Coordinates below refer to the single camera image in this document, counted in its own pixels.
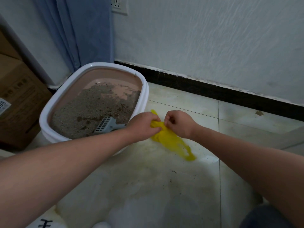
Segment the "scattered litter granules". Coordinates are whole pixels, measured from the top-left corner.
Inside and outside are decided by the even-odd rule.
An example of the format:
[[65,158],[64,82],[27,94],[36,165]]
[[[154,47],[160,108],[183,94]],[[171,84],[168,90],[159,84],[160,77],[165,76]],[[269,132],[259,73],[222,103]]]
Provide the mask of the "scattered litter granules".
[[91,136],[107,116],[117,124],[128,123],[140,91],[122,84],[98,83],[84,88],[77,97],[56,110],[51,128],[70,139]]

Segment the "litter scoop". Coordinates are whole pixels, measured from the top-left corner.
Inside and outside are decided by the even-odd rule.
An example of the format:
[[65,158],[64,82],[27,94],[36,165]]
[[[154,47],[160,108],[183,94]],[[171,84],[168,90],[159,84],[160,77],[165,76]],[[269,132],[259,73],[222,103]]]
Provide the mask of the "litter scoop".
[[126,126],[127,124],[116,124],[116,119],[113,117],[104,117],[93,134],[109,133],[112,130],[122,129]]

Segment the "electrical socket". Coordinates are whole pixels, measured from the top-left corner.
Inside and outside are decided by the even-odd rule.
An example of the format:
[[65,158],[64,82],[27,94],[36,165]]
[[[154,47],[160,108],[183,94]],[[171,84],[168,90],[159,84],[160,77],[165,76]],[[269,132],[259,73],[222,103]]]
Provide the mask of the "electrical socket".
[[128,0],[111,0],[112,12],[128,15]]

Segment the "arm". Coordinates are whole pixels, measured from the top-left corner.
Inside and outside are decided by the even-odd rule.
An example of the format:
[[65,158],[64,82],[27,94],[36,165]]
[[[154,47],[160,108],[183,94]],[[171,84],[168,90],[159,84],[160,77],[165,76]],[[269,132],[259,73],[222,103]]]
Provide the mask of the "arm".
[[145,140],[151,112],[136,115],[125,129],[60,142],[0,162],[0,227],[25,227],[81,183],[120,149]]
[[205,128],[182,111],[169,111],[165,125],[210,150],[294,225],[303,226],[304,157]]

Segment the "yellow plastic bag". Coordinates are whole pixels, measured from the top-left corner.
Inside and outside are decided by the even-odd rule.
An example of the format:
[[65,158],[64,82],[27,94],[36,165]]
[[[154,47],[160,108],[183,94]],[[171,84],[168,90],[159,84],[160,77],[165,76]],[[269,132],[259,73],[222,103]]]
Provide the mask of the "yellow plastic bag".
[[179,156],[187,161],[194,161],[196,157],[191,152],[190,146],[188,146],[180,137],[178,137],[172,130],[165,126],[164,122],[152,121],[151,127],[161,127],[162,130],[151,137],[152,140],[159,142],[164,147],[172,152],[176,152]]

